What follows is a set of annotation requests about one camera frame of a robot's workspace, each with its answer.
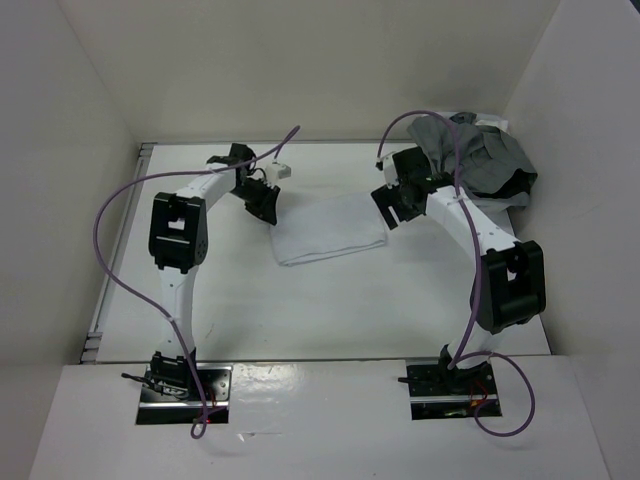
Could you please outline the white skirt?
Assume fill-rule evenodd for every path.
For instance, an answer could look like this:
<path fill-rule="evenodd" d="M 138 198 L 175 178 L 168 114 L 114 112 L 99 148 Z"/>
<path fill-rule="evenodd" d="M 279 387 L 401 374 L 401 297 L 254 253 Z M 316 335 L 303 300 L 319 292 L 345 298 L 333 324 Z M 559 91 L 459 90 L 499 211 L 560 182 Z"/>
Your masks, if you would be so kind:
<path fill-rule="evenodd" d="M 270 228 L 275 261 L 292 267 L 387 244 L 381 215 L 368 193 L 289 207 Z"/>

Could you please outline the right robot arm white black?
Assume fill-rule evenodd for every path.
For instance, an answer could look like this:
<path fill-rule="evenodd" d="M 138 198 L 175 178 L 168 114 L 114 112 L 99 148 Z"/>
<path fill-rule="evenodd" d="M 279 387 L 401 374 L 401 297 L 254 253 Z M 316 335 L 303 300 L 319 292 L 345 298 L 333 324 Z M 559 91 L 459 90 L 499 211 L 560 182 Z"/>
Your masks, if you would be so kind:
<path fill-rule="evenodd" d="M 375 166 L 384 184 L 371 197 L 387 226 L 395 229 L 426 216 L 444 228 L 475 268 L 471 323 L 460 339 L 441 349 L 431 379 L 443 391 L 459 394 L 485 372 L 507 329 L 528 323 L 545 309 L 542 249 L 498 226 L 455 187 L 450 174 L 433 172 L 418 148 L 388 154 Z"/>

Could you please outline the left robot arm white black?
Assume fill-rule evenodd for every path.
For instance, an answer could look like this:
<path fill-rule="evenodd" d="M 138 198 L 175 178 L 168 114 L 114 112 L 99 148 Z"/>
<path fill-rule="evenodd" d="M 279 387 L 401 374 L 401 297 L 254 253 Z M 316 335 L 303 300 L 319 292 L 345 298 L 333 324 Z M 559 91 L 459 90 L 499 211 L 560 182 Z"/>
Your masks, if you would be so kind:
<path fill-rule="evenodd" d="M 198 395 L 196 345 L 192 331 L 196 274 L 209 250 L 207 215 L 225 195 L 244 202 L 245 210 L 270 225 L 277 223 L 280 188 L 267 176 L 254 176 L 254 151 L 239 143 L 226 156 L 207 161 L 211 171 L 174 193 L 156 194 L 152 205 L 148 248 L 161 280 L 163 315 L 169 332 L 150 363 L 148 382 L 180 400 Z"/>

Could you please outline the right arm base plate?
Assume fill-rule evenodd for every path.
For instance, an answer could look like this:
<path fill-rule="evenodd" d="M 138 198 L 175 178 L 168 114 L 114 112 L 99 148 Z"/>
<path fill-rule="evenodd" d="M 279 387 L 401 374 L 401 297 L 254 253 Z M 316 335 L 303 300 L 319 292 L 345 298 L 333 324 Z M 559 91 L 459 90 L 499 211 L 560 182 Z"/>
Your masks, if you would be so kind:
<path fill-rule="evenodd" d="M 448 370 L 437 359 L 406 362 L 398 382 L 408 388 L 413 420 L 500 417 L 498 391 L 492 367 L 484 362 L 470 370 Z"/>

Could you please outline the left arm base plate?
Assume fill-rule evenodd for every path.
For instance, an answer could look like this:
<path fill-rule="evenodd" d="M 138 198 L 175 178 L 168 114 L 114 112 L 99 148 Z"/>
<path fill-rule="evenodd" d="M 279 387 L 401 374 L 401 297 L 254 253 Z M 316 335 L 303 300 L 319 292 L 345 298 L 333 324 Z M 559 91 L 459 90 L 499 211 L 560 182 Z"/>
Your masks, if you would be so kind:
<path fill-rule="evenodd" d="M 204 397 L 209 411 L 207 423 L 227 424 L 229 421 L 232 368 L 203 364 L 198 368 Z M 173 386 L 151 378 L 147 368 L 143 375 L 122 373 L 121 377 L 141 385 L 137 425 L 187 425 L 199 418 L 202 402 L 195 385 L 190 389 Z"/>

